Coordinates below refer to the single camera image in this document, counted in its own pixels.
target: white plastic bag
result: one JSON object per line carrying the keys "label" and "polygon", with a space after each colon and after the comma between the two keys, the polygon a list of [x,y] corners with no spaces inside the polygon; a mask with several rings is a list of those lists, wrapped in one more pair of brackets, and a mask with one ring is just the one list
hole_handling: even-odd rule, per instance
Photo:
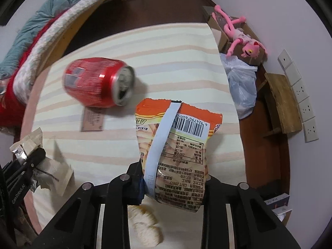
{"label": "white plastic bag", "polygon": [[257,66],[250,66],[239,60],[237,56],[226,58],[223,53],[220,53],[220,59],[227,74],[237,115],[241,120],[251,114],[256,103]]}

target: nutrition facts table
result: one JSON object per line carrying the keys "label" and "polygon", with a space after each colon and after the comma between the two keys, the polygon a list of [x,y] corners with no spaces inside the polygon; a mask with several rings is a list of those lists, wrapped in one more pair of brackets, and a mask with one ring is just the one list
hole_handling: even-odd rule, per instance
{"label": "nutrition facts table", "polygon": [[203,164],[203,143],[170,132],[161,155],[183,164]]}

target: striped tablecloth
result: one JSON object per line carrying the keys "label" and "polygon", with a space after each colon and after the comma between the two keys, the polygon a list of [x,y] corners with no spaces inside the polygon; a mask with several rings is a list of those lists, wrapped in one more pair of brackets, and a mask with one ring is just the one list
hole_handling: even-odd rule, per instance
{"label": "striped tablecloth", "polygon": [[[83,106],[62,88],[61,77],[67,64],[88,57],[123,60],[137,74],[129,104],[108,109],[101,132],[80,132]],[[134,110],[146,97],[182,100],[222,113],[222,126],[207,142],[209,173],[230,184],[246,180],[239,121],[217,45],[207,24],[165,24],[119,33],[63,57],[44,73],[45,77],[44,87],[34,87],[36,91],[32,91],[35,98],[30,100],[37,101],[41,90],[40,97],[35,109],[29,109],[28,105],[24,124],[28,124],[28,114],[34,113],[29,129],[41,127],[47,156],[66,160],[74,168],[75,179],[62,198],[40,188],[26,197],[36,230],[45,227],[82,183],[108,183],[139,159]],[[194,214],[147,197],[143,202],[152,206],[160,221],[164,242],[158,248],[200,248],[203,209]],[[130,235],[131,247],[141,248],[132,231]]]}

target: can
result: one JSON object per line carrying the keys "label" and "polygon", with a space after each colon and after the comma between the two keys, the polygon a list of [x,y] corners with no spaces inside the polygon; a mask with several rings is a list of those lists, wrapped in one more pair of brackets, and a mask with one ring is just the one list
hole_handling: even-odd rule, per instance
{"label": "can", "polygon": [[64,90],[84,106],[123,106],[131,98],[135,72],[120,60],[85,58],[72,61],[63,76]]}

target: stuffed toy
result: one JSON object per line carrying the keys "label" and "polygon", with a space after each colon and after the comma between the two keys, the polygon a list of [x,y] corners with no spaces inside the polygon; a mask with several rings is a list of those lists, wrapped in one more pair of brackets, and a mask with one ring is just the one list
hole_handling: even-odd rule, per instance
{"label": "stuffed toy", "polygon": [[[267,51],[261,42],[252,39],[249,35],[245,35],[239,29],[234,28],[233,24],[245,22],[246,21],[245,17],[242,16],[236,20],[231,20],[229,16],[224,11],[221,10],[219,5],[215,6],[215,11],[218,12],[220,15],[222,15],[227,21],[227,24],[225,24],[224,26],[224,32],[227,34],[227,36],[230,39],[233,39],[233,42],[227,51],[226,57],[229,57],[233,54],[234,48],[237,44],[244,45],[244,47],[242,48],[243,53],[241,54],[243,58],[246,57],[257,58],[260,47],[265,51],[265,54],[267,55]],[[215,19],[215,21],[217,21],[215,13],[212,13],[212,17]]]}

